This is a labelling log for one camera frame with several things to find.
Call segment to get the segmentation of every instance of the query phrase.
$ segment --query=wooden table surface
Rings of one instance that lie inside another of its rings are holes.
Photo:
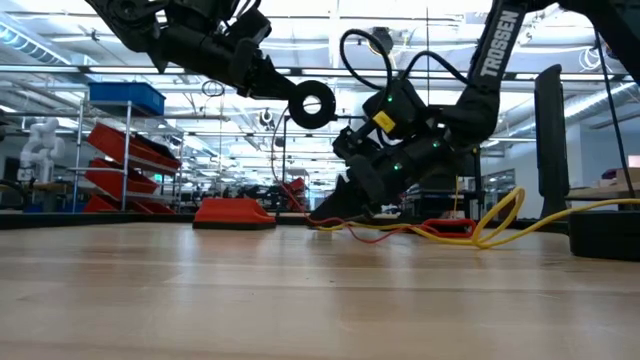
[[[560,235],[0,232],[3,360],[636,360],[639,334],[640,265],[574,258]]]

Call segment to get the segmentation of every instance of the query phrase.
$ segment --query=blue storage bin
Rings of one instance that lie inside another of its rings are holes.
[[[134,116],[164,115],[165,97],[147,83],[99,82],[89,84],[89,102],[115,116],[127,115],[127,103]]]

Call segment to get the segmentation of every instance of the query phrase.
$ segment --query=black monitor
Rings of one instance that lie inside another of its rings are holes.
[[[535,86],[538,191],[544,198],[543,218],[566,210],[565,197],[569,194],[561,72],[560,65],[548,68],[536,78]]]

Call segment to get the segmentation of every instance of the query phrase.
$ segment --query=metal shelving unit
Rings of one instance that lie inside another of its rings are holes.
[[[124,161],[122,163],[123,165],[123,169],[104,169],[104,168],[81,168],[80,167],[80,152],[82,150],[82,124],[84,122],[84,115],[85,115],[85,110],[87,109],[87,101],[85,98],[85,101],[83,102],[81,108],[80,108],[80,112],[79,112],[79,116],[78,116],[78,136],[76,139],[76,166],[74,168],[68,169],[69,171],[73,171],[75,172],[75,176],[74,176],[74,185],[73,185],[73,212],[75,213],[76,211],[76,204],[77,204],[77,199],[78,199],[78,182],[79,182],[79,176],[81,173],[86,173],[87,171],[97,171],[97,172],[118,172],[118,173],[122,173],[123,174],[123,178],[122,178],[122,199],[117,199],[113,196],[111,196],[110,194],[108,194],[106,191],[104,191],[103,189],[101,189],[100,187],[96,186],[97,189],[99,189],[102,193],[109,195],[111,198],[113,198],[114,200],[117,200],[119,202],[121,202],[121,211],[125,211],[126,210],[126,203],[127,200],[155,200],[155,201],[162,201],[162,202],[170,202],[170,201],[175,201],[175,194],[173,196],[164,196],[164,195],[155,195],[155,194],[142,194],[142,193],[135,193],[135,192],[129,192],[127,191],[127,180],[128,180],[128,176],[129,176],[129,165],[130,163],[135,164],[135,166],[140,167],[143,170],[146,171],[156,171],[157,174],[161,174],[163,175],[173,175],[174,176],[174,183],[175,183],[175,176],[178,175],[178,178],[182,178],[182,167],[180,167],[179,169],[173,169],[170,168],[168,166],[162,165],[162,164],[157,164],[139,157],[135,157],[135,156],[131,156],[129,154],[129,147],[130,147],[130,137],[131,137],[131,121],[132,121],[132,115],[133,115],[133,111],[136,110],[138,113],[146,113],[143,109],[136,107],[131,101],[128,101],[126,104],[123,103],[105,103],[105,102],[100,102],[100,105],[112,105],[112,106],[126,106],[126,117],[125,117],[125,145],[124,145]],[[179,155],[179,160],[180,162],[182,162],[182,144],[180,145],[180,155]],[[180,196],[180,191],[178,191],[177,193],[178,199]]]

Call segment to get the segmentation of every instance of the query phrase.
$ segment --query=yellow label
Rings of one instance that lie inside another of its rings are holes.
[[[384,111],[380,111],[376,116],[374,116],[373,121],[375,121],[387,134],[396,127],[396,123],[393,122],[389,115]]]

